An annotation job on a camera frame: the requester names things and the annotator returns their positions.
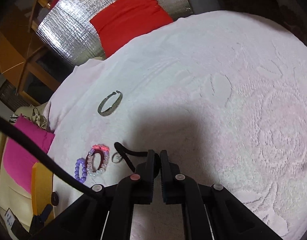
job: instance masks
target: black cable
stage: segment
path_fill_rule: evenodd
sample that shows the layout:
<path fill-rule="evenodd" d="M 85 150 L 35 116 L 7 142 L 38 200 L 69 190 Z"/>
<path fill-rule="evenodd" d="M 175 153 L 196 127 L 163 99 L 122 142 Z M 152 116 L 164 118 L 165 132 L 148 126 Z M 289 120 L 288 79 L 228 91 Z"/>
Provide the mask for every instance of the black cable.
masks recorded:
<path fill-rule="evenodd" d="M 16 127 L 0 117 L 0 131 L 13 139 L 19 145 L 24 147 L 31 155 L 39 160 L 47 169 L 54 173 L 64 182 L 75 188 L 76 190 L 92 197 L 99 199 L 100 196 L 95 191 L 80 183 L 67 172 L 65 172 L 58 164 L 56 164 L 47 154 L 45 154 L 30 138 L 23 134 Z"/>
<path fill-rule="evenodd" d="M 128 158 L 126 154 L 129 154 L 131 156 L 137 156 L 137 157 L 146 157 L 148 155 L 148 152 L 133 152 L 131 150 L 128 150 L 126 147 L 124 147 L 121 143 L 115 142 L 114 147 L 116 151 L 119 153 L 119 155 L 125 160 L 128 167 L 132 170 L 132 172 L 136 171 L 135 166 L 132 164 L 131 160 Z M 153 175 L 156 178 L 159 174 L 160 168 L 161 168 L 161 162 L 160 157 L 157 153 L 154 155 L 154 167 L 153 167 Z"/>

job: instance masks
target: bed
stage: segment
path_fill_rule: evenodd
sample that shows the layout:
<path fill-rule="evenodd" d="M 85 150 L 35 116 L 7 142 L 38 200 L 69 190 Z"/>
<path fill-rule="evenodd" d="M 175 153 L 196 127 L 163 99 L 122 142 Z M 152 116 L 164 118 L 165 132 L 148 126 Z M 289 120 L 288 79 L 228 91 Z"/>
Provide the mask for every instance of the bed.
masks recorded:
<path fill-rule="evenodd" d="M 100 116 L 116 90 L 120 105 Z M 165 149 L 184 174 L 223 184 L 284 240 L 307 230 L 307 47 L 271 20 L 228 11 L 180 18 L 76 66 L 44 114 L 55 133 L 48 155 L 72 176 L 94 144 L 111 156 L 116 141 Z M 85 185 L 130 174 L 110 161 Z M 55 215 L 81 196 L 57 177 L 53 190 Z M 182 239 L 180 228 L 181 209 L 163 204 L 156 179 L 153 203 L 135 206 L 131 239 Z"/>

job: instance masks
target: beaded bracelet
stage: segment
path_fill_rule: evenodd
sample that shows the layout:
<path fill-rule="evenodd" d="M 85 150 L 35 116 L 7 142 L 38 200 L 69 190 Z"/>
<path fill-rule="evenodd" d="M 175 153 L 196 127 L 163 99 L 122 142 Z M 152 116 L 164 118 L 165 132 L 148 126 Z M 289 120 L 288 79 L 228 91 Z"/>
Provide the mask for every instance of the beaded bracelet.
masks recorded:
<path fill-rule="evenodd" d="M 81 178 L 79 178 L 79 166 L 82 166 L 82 176 Z M 80 158 L 77 160 L 76 162 L 76 167 L 75 167 L 75 178 L 76 180 L 78 180 L 81 183 L 84 183 L 86 181 L 87 178 L 87 169 L 86 169 L 86 164 L 85 164 L 85 159 L 84 158 Z"/>
<path fill-rule="evenodd" d="M 99 153 L 102 159 L 100 161 L 100 165 L 98 169 L 96 170 L 96 172 L 93 172 L 92 171 L 92 158 L 95 153 Z M 87 169 L 86 169 L 87 173 L 91 177 L 99 176 L 100 174 L 106 171 L 108 160 L 109 160 L 109 147 L 105 145 L 99 145 L 99 144 L 92 146 L 92 148 L 88 152 L 86 160 L 87 160 Z"/>

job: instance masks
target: cream chair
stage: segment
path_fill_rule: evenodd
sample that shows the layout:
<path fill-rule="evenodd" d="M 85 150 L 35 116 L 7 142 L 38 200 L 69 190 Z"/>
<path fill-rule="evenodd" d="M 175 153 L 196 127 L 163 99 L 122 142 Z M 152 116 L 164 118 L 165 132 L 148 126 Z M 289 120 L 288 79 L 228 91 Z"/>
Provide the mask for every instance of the cream chair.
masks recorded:
<path fill-rule="evenodd" d="M 40 113 L 44 111 L 46 104 L 37 106 Z M 15 114 L 31 116 L 34 106 L 20 107 Z M 8 208 L 12 210 L 14 215 L 19 219 L 24 228 L 29 231 L 31 220 L 33 217 L 33 206 L 31 194 L 24 190 L 21 186 L 7 174 L 2 164 L 4 148 L 7 137 L 0 133 L 0 214 L 4 217 Z"/>

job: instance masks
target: reflective foil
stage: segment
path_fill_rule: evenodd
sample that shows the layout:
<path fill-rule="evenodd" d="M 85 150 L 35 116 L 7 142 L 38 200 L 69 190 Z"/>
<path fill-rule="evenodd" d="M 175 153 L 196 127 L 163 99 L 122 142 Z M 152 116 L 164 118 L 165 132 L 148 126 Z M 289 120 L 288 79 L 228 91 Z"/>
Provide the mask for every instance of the reflective foil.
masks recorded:
<path fill-rule="evenodd" d="M 99 36 L 89 22 L 116 0 L 59 0 L 38 26 L 37 34 L 72 66 L 104 57 Z M 158 0 L 174 19 L 192 14 L 188 0 Z"/>

